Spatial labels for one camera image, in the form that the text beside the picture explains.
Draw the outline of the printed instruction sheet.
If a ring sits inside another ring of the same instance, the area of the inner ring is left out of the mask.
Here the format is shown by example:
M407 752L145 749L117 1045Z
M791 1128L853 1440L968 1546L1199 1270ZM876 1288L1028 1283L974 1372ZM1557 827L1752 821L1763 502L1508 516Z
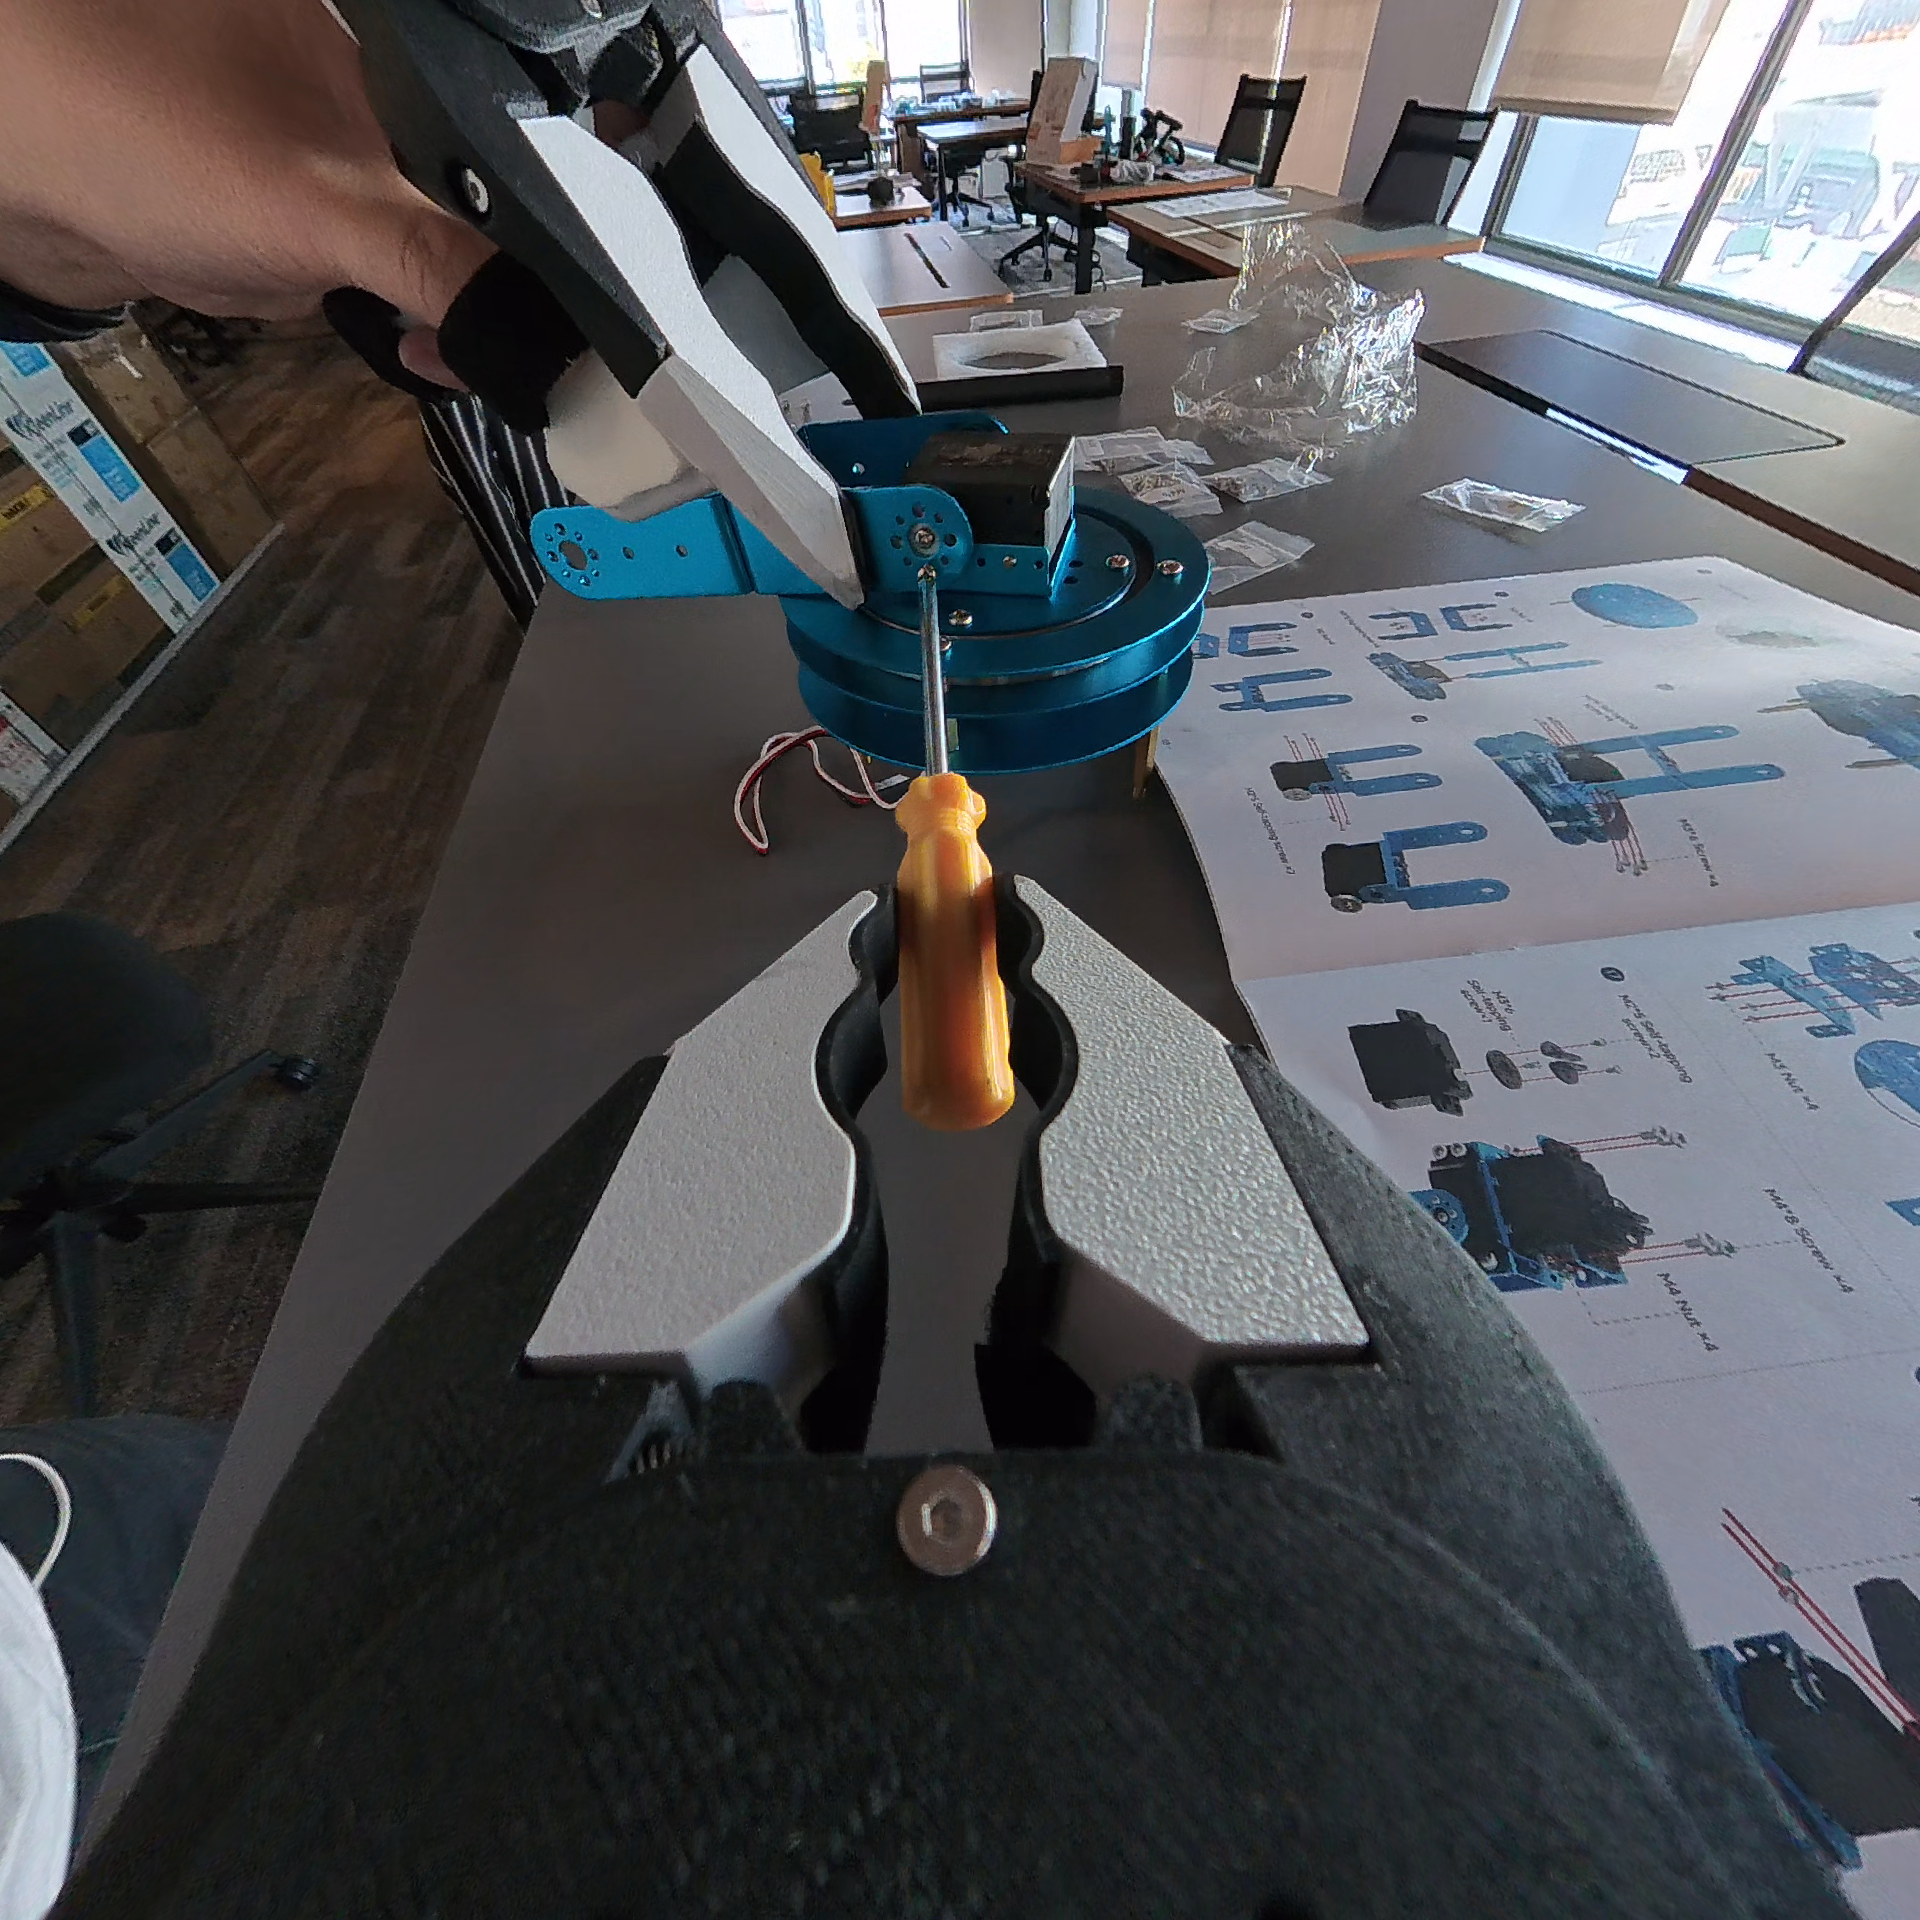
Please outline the printed instruction sheet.
M1915 635L1665 562L1189 658L1162 780L1270 1056L1583 1403L1811 1864L1915 1918Z

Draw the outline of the light grey desk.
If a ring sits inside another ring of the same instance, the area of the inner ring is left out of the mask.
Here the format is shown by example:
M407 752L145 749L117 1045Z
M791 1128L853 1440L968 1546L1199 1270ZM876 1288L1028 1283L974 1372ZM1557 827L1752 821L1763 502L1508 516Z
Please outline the light grey desk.
M950 222L844 227L838 250L882 320L1013 304L1007 282Z

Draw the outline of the crumpled clear plastic wrap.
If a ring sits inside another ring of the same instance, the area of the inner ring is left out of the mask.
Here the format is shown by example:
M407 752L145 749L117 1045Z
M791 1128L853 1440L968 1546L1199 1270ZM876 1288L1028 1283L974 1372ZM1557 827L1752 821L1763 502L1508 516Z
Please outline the crumpled clear plastic wrap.
M1225 307L1260 320L1201 338L1171 412L1242 446L1331 452L1418 416L1426 296L1384 296L1311 236L1256 237Z

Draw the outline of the dark grey desk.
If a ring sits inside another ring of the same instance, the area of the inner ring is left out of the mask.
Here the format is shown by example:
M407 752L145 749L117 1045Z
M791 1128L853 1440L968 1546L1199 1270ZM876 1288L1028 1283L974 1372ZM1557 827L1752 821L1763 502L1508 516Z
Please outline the dark grey desk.
M1535 537L1426 502L1476 476L1587 512ZM1418 416L1303 490L1303 597L1725 558L1902 629L1915 597L1420 370ZM402 1289L632 1060L661 1054L856 889L897 832L812 776L751 858L731 790L800 717L780 611L544 597L469 780L324 1203L238 1411L87 1843L154 1756L232 1573L324 1403Z

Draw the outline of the orange handled screwdriver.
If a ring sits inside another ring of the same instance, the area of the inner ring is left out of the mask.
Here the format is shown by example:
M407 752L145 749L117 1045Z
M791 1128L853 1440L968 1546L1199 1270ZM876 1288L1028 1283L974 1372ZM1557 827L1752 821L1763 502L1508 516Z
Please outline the orange handled screwdriver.
M1019 1096L993 958L993 872L974 840L983 798L950 770L936 570L923 563L924 776L893 809L904 1111L936 1133L997 1123Z

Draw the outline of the blue toy robot arm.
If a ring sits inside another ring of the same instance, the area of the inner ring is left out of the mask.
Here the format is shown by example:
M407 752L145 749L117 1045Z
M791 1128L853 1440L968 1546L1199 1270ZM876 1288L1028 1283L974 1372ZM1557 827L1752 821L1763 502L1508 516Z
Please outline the blue toy robot arm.
M812 421L844 488L860 603L803 579L721 494L657 520L544 512L534 554L584 598L777 597L815 721L923 764L923 572L946 639L950 764L1023 776L1107 757L1183 699L1211 558L1171 516L1071 476L1071 438L992 416Z

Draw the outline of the black mesh chair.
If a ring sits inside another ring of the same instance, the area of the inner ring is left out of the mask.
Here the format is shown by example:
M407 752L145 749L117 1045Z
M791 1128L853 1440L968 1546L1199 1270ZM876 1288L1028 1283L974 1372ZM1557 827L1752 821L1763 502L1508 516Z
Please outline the black mesh chair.
M1359 219L1368 227L1443 227L1493 124L1493 110L1407 99Z
M1237 96L1229 124L1212 147L1212 163L1256 178L1256 187L1270 187L1292 127L1299 121L1306 78L1237 78Z

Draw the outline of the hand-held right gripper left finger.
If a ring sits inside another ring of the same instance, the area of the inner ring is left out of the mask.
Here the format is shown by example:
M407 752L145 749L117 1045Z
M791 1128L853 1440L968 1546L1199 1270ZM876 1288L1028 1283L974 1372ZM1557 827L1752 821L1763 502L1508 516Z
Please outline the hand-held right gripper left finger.
M534 1372L751 1379L815 1453L868 1443L888 1255L856 1113L893 977L893 900L860 891L673 1045Z

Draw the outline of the white foam block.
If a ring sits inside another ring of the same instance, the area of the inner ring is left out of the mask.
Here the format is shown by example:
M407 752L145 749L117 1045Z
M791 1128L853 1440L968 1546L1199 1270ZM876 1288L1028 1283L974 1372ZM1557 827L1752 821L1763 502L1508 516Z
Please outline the white foam block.
M1039 314L1007 314L993 327L973 327L933 338L933 379L1039 379L1103 383L1112 370L1078 320L1039 322Z

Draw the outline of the black handled screwdriver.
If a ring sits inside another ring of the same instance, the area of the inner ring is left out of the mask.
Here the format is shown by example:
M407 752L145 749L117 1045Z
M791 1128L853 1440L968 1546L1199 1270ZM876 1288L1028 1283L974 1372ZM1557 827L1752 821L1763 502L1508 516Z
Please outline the black handled screwdriver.
M1023 402L1078 402L1120 396L1120 366L1103 370L1028 370L1028 371L959 371L918 379L923 416L1004 416Z

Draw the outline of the person's left hand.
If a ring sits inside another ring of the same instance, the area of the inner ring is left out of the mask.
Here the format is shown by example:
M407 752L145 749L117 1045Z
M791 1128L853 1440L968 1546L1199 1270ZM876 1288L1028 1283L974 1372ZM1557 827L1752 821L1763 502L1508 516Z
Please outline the person's left hand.
M492 242L415 194L324 3L4 3L4 283L296 320L338 283L433 322Z

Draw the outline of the window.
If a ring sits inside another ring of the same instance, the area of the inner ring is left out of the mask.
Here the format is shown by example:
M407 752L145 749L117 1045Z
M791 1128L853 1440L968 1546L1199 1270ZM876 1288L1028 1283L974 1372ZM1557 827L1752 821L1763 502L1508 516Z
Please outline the window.
M1915 3L1729 3L1670 127L1525 115L1491 250L1810 332L1915 219Z

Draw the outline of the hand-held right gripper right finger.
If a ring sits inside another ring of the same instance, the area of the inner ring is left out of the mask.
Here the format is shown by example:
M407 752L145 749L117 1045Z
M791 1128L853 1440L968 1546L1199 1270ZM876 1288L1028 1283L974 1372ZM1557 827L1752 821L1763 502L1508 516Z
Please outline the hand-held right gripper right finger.
M1368 1356L1237 1047L1033 880L993 905L1039 1107L974 1352L993 1448L1078 1448L1146 1376L1201 1398L1225 1362Z

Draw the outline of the person's white shirt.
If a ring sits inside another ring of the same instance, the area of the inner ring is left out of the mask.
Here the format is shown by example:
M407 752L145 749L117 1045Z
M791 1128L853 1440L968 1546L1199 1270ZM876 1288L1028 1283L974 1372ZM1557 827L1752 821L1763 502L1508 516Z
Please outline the person's white shirt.
M76 1715L47 1605L4 1546L4 1918L47 1918L76 1829Z

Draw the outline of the cluster of clear parts bags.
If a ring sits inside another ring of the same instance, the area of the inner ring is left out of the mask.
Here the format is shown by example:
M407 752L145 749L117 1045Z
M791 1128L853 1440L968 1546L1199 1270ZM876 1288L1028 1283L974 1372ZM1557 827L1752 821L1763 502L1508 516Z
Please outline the cluster of clear parts bags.
M1270 516L1299 507L1303 490L1327 479L1311 452L1217 469L1201 446L1171 443L1158 425L1134 425L1071 438L1071 461L1078 479L1126 490L1201 537L1212 563L1211 603L1242 586L1299 590L1311 537L1286 534Z

